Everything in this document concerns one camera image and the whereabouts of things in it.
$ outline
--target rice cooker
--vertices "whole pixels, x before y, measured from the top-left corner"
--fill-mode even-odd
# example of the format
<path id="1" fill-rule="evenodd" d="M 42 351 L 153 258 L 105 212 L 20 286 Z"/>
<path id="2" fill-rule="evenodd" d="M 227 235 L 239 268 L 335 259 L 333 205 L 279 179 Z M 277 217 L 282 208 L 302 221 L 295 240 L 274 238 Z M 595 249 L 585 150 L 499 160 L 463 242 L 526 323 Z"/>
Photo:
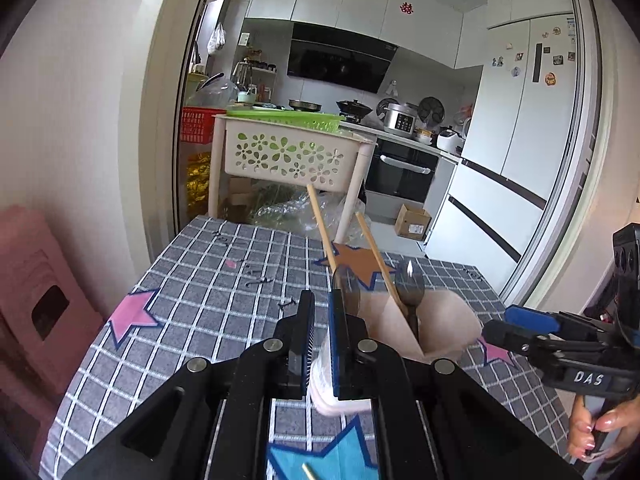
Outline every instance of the rice cooker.
<path id="1" fill-rule="evenodd" d="M 436 146 L 444 152 L 452 155 L 460 155 L 462 147 L 465 145 L 464 139 L 460 134 L 451 128 L 443 128 L 438 134 Z"/>
<path id="2" fill-rule="evenodd" d="M 386 106 L 385 131 L 400 137 L 410 138 L 414 134 L 415 121 L 418 111 L 408 104 L 397 105 L 389 103 Z"/>

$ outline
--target gray plaid tablecloth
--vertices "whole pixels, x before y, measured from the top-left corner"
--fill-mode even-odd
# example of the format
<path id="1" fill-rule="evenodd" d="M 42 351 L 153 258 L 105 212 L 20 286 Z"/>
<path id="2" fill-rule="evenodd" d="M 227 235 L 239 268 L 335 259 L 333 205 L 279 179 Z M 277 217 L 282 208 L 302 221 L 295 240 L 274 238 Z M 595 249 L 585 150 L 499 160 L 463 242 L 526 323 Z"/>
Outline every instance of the gray plaid tablecloth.
<path id="1" fill-rule="evenodd" d="M 140 405 L 182 364 L 195 356 L 212 361 L 239 356 L 273 334 L 276 322 L 296 311 L 303 289 L 316 297 L 315 352 L 327 330 L 328 269 L 316 264 L 322 244 L 290 233 L 194 219 L 162 252 L 133 292 L 159 288 L 149 312 L 160 328 L 135 328 L 116 348 L 109 325 L 100 331 L 69 385 L 42 455 L 40 476 L 59 479 L 89 449 Z M 386 254 L 389 264 L 399 260 Z M 235 269 L 226 260 L 237 262 Z M 475 267 L 421 259 L 431 288 L 448 288 L 473 308 L 481 322 L 500 317 L 504 305 Z M 266 283 L 255 283 L 261 276 Z M 380 278 L 376 288 L 384 289 Z M 566 452 L 567 415 L 552 388 L 543 386 L 524 358 L 519 369 L 496 361 L 484 366 L 479 344 L 460 365 L 505 408 L 559 454 Z M 327 418 L 311 400 L 275 400 L 270 440 L 321 450 L 351 420 Z M 376 460 L 369 413 L 360 420 Z M 268 480 L 276 475 L 268 466 Z"/>

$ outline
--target red basket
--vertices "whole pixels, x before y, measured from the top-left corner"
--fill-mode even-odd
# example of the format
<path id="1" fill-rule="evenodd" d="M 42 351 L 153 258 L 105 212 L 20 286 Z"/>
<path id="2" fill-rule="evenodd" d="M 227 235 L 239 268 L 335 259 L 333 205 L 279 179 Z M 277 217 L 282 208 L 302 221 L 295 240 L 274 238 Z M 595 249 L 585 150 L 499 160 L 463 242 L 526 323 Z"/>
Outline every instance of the red basket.
<path id="1" fill-rule="evenodd" d="M 180 140 L 195 144 L 209 144 L 213 139 L 213 121 L 216 115 L 224 113 L 226 113 L 225 110 L 216 108 L 183 107 Z"/>

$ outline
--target range hood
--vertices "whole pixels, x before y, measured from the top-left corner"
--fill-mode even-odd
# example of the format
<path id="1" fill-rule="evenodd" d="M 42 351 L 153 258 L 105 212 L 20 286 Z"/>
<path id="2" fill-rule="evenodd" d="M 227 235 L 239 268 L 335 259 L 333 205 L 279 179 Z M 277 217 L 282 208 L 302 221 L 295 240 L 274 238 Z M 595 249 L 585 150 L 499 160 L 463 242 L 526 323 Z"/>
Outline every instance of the range hood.
<path id="1" fill-rule="evenodd" d="M 378 93 L 397 46 L 333 27 L 295 23 L 287 75 Z"/>

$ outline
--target metal spoon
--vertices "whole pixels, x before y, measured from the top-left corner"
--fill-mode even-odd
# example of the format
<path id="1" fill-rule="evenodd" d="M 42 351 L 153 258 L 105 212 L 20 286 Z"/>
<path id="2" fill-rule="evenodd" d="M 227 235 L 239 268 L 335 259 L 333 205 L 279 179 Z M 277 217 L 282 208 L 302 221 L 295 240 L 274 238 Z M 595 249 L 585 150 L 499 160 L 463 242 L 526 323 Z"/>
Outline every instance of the metal spoon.
<path id="1" fill-rule="evenodd" d="M 396 289 L 400 300 L 409 311 L 406 322 L 419 342 L 418 317 L 415 309 L 424 297 L 424 276 L 414 258 L 403 258 L 400 261 L 398 268 L 396 268 Z"/>

